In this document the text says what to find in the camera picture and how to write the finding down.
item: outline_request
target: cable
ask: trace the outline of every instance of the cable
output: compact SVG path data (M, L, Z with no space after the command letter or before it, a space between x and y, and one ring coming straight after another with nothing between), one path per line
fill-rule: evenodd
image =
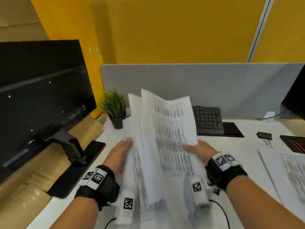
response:
M114 220L116 220L116 218L110 219L110 221L106 224L106 226L104 227L104 229L106 229L106 227L108 227L109 223L113 222Z
M222 209L222 211L224 212L224 215L226 216L226 219L227 219L228 229L231 229L228 216L227 216L226 212L224 211L224 209L222 208L222 206L218 202L216 202L215 200L212 200L212 199L209 199L209 202L216 203Z
M267 119L271 119L271 118L273 118L273 117L277 117L277 116L283 114L283 113L286 112L286 111L287 111L287 110L284 110L284 111L280 112L279 114L277 114L277 115L275 115L275 116L272 116L272 117L268 117L268 118L254 118L254 119L255 119L255 120L267 120Z

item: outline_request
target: yellow wall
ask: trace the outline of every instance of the yellow wall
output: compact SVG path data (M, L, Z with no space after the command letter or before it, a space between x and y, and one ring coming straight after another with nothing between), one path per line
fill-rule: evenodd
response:
M246 62L265 1L90 0L90 4L101 30L99 42L106 48L104 63L200 63Z
M274 0L252 62L305 62L305 0Z
M103 64L88 0L31 0L51 40L78 39L86 62L96 102L102 101L104 87L99 67ZM91 113L96 118L101 113Z

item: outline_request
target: monitor stand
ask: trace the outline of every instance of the monitor stand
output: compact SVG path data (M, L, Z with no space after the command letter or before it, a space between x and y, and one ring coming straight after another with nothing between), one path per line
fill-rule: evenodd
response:
M48 195L58 198L69 195L106 145L103 142L91 141L83 151L77 138L64 130L59 130L46 141L60 144L71 162L71 166L47 192Z

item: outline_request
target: keyboard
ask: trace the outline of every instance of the keyboard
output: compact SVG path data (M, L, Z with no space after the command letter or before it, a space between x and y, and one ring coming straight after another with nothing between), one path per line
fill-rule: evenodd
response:
M220 108L192 106L197 135L224 134Z

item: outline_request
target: white desk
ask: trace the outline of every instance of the white desk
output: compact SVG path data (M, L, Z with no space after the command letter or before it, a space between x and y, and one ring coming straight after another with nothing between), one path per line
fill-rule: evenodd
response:
M280 122L263 122L254 120L224 120L226 122L234 122L240 129L245 138L231 138L231 137L210 137L199 136L198 139L207 141L216 150L227 151L234 155L244 166L248 172L249 177L263 188L269 195L279 201L279 197L275 191L275 188L265 170L263 163L260 160L258 150L268 149L266 144L259 138L257 138L257 132L272 133L272 146L274 149L281 150L283 152L291 153L289 148L281 141L280 135L293 135L284 125ZM93 167L103 163L107 157L109 151L123 138L122 130L107 129L97 139L97 141L105 142L106 148L99 155L99 157L93 163ZM27 229L47 229L60 214L66 209L69 203L73 200L78 186L70 193L65 199L53 198L44 210L33 220L33 222L27 227ZM213 197L218 201L224 210L226 211L231 228L243 229L241 222L239 221L235 211L232 208L227 196L221 193L219 197ZM103 210L97 219L95 228L104 228L106 223L113 217L114 207L109 207L107 210ZM212 210L202 218L203 223L200 228L227 228L226 219L221 209L218 206L213 206ZM114 224L110 224L107 229L116 228Z

